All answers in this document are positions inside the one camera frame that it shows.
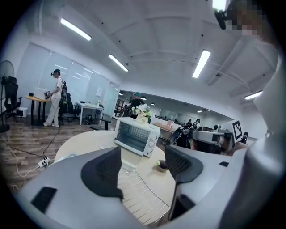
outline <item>woman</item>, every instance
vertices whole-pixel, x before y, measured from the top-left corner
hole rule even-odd
[[[60,76],[61,73],[59,69],[54,70],[54,73],[51,74],[51,76],[54,76],[56,79],[56,85],[55,85],[55,90],[51,92],[50,97],[51,97],[51,102],[52,105],[50,107],[50,113],[48,118],[46,119],[46,122],[44,123],[44,126],[50,126],[52,125],[53,127],[59,127],[59,102],[61,101],[62,98],[62,87],[63,87],[63,79]]]

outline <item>white table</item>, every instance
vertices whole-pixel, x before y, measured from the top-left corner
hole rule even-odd
[[[114,131],[89,131],[73,136],[59,148],[55,156],[55,162],[71,153],[81,155],[102,148],[117,146],[114,143],[114,135]],[[121,148],[121,158],[122,162],[129,165],[138,164],[136,172],[143,181],[161,200],[169,206],[172,205],[175,181],[169,170],[166,173],[156,170],[156,162],[158,160],[165,160],[165,153],[161,149],[155,147],[153,155],[148,158],[141,157],[125,148]]]
[[[92,104],[92,103],[81,103],[81,102],[78,102],[78,101],[76,101],[76,103],[77,103],[77,105],[80,105],[80,106],[81,106],[81,111],[80,111],[80,125],[81,125],[82,113],[83,113],[84,108],[93,109],[93,110],[103,110],[103,109],[104,109],[103,107],[97,106],[97,105]]]

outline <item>flower vase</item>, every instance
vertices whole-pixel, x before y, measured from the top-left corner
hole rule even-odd
[[[136,122],[138,122],[139,124],[147,124],[148,123],[148,118],[143,116],[144,113],[139,113],[137,118],[136,118]]]

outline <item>power strip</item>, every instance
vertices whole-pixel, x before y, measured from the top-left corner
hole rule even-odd
[[[46,157],[45,159],[41,160],[38,165],[40,166],[40,168],[48,166],[48,163],[50,162],[50,159],[48,157]]]

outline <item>desk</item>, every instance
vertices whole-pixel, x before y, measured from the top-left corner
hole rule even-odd
[[[153,123],[154,126],[160,127],[161,131],[160,131],[160,138],[169,141],[170,137],[172,136],[172,134],[176,131],[175,128],[169,128],[167,125],[163,125],[161,123]]]
[[[45,121],[45,109],[46,109],[46,102],[51,102],[50,99],[39,99],[34,96],[25,96],[26,99],[32,100],[31,106],[31,125],[33,126],[42,126]],[[38,121],[34,123],[34,101],[39,102],[38,106]],[[43,102],[43,112],[42,112],[42,121],[41,121],[41,103]]]
[[[71,153],[81,155],[102,148],[117,146],[114,143],[114,136],[115,131],[89,131],[73,136],[59,148],[55,162]],[[148,158],[121,148],[121,158],[122,161],[127,161],[129,164],[138,164],[136,172],[143,181],[168,206],[172,205],[175,181],[169,170],[166,173],[161,173],[155,169],[158,160],[165,160],[165,153],[161,149],[155,147],[153,155]]]
[[[81,125],[81,120],[82,120],[82,112],[83,112],[84,108],[93,109],[93,110],[103,110],[104,109],[103,107],[97,106],[97,105],[92,104],[92,103],[81,103],[81,102],[78,102],[78,101],[76,101],[76,103],[77,103],[77,105],[81,106],[80,125]]]

